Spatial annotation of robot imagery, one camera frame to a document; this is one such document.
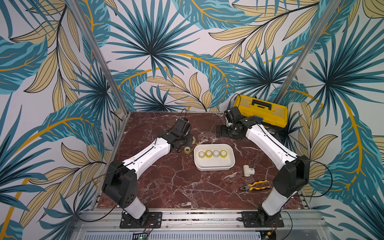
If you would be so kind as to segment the yellow tape roll three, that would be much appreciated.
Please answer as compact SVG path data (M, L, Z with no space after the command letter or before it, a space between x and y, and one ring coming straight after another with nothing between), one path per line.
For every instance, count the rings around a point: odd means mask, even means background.
M185 153L186 155L191 154L191 152L192 152L191 147L184 147L184 153Z

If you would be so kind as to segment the yellow tape roll five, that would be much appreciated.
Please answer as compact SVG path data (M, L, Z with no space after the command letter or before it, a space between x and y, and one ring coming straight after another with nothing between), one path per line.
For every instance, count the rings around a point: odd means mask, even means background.
M198 156L199 156L199 158L201 158L201 159L203 159L204 157L205 157L205 152L204 151L200 151L199 153L198 153Z

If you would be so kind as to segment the yellow tape roll six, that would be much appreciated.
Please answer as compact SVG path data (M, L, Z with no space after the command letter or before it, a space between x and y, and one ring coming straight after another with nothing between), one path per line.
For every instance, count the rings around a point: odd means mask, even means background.
M225 151L225 150L220 151L220 157L221 158L226 158L227 156L228 156L227 151Z

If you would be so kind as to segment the yellow tape roll two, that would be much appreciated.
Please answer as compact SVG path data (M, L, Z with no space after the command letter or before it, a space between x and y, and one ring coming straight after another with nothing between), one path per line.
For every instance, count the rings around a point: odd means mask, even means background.
M206 158L211 158L213 156L213 152L211 150L205 151L205 157Z

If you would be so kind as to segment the white plastic storage box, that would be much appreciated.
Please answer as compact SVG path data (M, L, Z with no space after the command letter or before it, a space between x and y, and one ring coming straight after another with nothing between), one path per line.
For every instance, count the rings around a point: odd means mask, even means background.
M204 157L203 159L199 158L198 153L200 151L211 150L212 152L225 150L228 153L226 158L211 158ZM198 170L200 171L226 171L231 169L235 163L235 155L232 147L227 144L204 144L197 145L194 149L194 162Z

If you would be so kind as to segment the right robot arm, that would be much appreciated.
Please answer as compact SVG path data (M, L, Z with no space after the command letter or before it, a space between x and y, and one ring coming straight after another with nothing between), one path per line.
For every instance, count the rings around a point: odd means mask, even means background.
M266 218L277 216L282 207L309 182L310 160L299 156L281 144L262 125L261 118L252 116L218 125L217 138L242 140L256 144L279 170L273 179L273 189L258 209Z

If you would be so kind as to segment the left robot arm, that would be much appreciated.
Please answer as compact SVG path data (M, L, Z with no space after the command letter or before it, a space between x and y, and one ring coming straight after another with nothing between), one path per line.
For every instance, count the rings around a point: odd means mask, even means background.
M166 133L157 137L138 154L122 162L113 161L107 170L103 183L103 193L123 209L133 219L147 219L148 209L138 197L138 180L157 160L171 151L181 151L196 142L192 134L179 138Z

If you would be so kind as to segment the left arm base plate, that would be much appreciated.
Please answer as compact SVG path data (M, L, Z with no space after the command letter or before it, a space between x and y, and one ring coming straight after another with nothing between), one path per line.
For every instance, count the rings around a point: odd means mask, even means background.
M123 212L120 229L159 229L162 220L162 212L145 212L139 219L135 219L130 214Z

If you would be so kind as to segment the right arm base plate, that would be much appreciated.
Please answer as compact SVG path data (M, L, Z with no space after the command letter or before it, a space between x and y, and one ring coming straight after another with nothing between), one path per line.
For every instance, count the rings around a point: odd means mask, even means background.
M280 213L269 216L262 211L241 212L241 217L237 220L242 222L245 228L282 228L285 226Z

